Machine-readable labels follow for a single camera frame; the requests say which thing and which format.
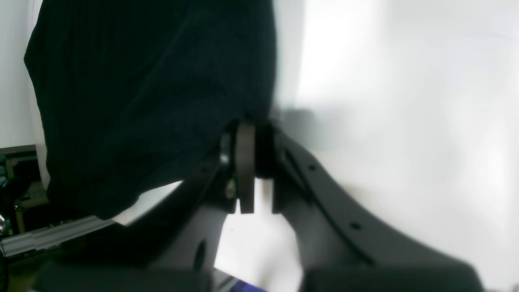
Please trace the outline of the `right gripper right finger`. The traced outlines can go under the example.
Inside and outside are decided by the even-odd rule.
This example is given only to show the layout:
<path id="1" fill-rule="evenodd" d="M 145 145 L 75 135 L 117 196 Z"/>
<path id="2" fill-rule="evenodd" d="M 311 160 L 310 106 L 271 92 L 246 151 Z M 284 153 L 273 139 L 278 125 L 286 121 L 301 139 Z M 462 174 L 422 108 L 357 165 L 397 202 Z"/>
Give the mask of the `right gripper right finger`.
<path id="1" fill-rule="evenodd" d="M 273 125 L 256 135 L 256 170 L 274 183 L 272 212 L 296 234 L 301 292 L 482 292 L 474 268 L 397 231 L 354 200 Z"/>

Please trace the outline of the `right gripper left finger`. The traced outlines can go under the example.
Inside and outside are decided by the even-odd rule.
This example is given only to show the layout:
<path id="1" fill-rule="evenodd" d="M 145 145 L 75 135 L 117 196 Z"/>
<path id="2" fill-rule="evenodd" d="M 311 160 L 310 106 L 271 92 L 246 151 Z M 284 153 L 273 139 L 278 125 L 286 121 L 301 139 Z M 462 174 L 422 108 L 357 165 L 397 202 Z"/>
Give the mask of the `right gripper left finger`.
<path id="1" fill-rule="evenodd" d="M 228 214 L 254 212 L 255 126 L 240 122 L 158 206 L 41 268 L 36 292 L 212 292 Z"/>

